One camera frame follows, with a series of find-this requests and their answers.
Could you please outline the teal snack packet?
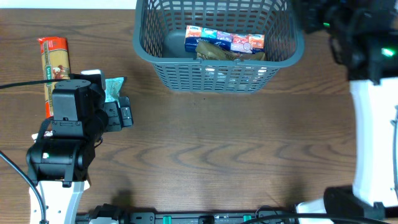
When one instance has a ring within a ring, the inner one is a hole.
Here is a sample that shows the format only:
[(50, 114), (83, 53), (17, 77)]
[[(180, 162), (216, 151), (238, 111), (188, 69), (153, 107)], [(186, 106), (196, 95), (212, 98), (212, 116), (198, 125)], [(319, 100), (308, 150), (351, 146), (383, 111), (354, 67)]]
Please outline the teal snack packet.
[(117, 77), (117, 78), (107, 78), (106, 89), (105, 89), (105, 102), (114, 102), (119, 101), (119, 94), (123, 87), (125, 78)]

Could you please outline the colourful tissue pack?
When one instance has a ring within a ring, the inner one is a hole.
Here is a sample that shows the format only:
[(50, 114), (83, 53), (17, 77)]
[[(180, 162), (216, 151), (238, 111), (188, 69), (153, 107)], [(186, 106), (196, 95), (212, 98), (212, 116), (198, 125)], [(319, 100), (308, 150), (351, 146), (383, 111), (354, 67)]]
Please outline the colourful tissue pack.
[(184, 46), (187, 52), (194, 52), (199, 41), (209, 42), (236, 53), (256, 54), (264, 52), (265, 35), (233, 34), (216, 29), (187, 26)]

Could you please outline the gold foil snack bag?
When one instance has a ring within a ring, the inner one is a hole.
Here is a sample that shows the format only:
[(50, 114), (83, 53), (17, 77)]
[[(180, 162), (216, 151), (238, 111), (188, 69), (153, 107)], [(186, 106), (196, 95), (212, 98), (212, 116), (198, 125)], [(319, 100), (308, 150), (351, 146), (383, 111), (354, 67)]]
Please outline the gold foil snack bag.
[(203, 60), (265, 61), (266, 59), (266, 55), (264, 52), (258, 52), (256, 54), (234, 53), (205, 41), (199, 41), (195, 51), (197, 53), (197, 58), (202, 58)]

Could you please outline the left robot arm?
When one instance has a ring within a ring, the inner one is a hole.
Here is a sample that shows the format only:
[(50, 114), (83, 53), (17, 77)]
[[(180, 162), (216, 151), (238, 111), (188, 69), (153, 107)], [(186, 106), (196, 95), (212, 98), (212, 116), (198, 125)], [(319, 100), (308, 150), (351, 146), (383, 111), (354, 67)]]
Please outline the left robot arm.
[(107, 102), (101, 70), (85, 70), (57, 82), (53, 116), (46, 119), (26, 155), (31, 223), (74, 223), (88, 168), (107, 132), (131, 127), (129, 98)]

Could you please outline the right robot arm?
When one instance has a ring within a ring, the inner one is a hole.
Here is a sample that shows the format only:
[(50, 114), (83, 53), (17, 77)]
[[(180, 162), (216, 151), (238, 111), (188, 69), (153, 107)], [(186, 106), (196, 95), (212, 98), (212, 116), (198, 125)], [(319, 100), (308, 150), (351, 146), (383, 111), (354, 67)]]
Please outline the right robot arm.
[(295, 207), (297, 223), (367, 223), (397, 218), (397, 1), (299, 0), (301, 28), (325, 30), (346, 67), (356, 119), (351, 185)]

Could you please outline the white tan pouch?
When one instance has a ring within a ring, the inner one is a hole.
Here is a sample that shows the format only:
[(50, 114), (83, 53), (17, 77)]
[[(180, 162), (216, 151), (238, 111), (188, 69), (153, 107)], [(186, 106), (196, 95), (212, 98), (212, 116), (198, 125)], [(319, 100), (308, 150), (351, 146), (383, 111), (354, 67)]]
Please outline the white tan pouch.
[(39, 133), (35, 133), (32, 135), (32, 139), (34, 142), (36, 142), (36, 140), (38, 138), (49, 138), (53, 136), (53, 131), (45, 131), (43, 134), (39, 134)]

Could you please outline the spaghetti pasta packet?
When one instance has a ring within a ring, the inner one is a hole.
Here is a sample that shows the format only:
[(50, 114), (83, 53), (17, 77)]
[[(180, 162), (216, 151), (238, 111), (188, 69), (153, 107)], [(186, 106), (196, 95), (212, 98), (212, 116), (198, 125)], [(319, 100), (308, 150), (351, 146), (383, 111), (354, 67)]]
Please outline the spaghetti pasta packet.
[(68, 42), (63, 37), (38, 39), (44, 80), (69, 79)]

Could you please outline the grey plastic basket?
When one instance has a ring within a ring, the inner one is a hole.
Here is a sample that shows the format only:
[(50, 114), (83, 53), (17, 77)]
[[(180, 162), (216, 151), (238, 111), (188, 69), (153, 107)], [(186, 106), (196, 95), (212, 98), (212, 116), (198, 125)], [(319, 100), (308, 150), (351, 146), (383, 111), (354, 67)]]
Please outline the grey plastic basket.
[[(237, 34), (262, 34), (265, 59), (203, 60), (185, 50), (187, 26)], [(297, 63), (303, 34), (292, 1), (138, 0), (133, 46), (171, 90), (254, 93)]]

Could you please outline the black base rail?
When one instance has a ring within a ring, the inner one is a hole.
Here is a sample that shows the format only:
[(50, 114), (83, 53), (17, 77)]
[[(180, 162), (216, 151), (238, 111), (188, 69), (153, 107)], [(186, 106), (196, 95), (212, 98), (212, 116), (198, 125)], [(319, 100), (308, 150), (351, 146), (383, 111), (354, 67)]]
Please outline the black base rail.
[(158, 213), (155, 211), (132, 212), (120, 207), (103, 204), (93, 211), (78, 214), (76, 224), (89, 223), (126, 223), (126, 224), (228, 224), (242, 223), (255, 218), (270, 215), (291, 215), (292, 212), (277, 210), (270, 206), (263, 206), (255, 212), (205, 212), (205, 213)]

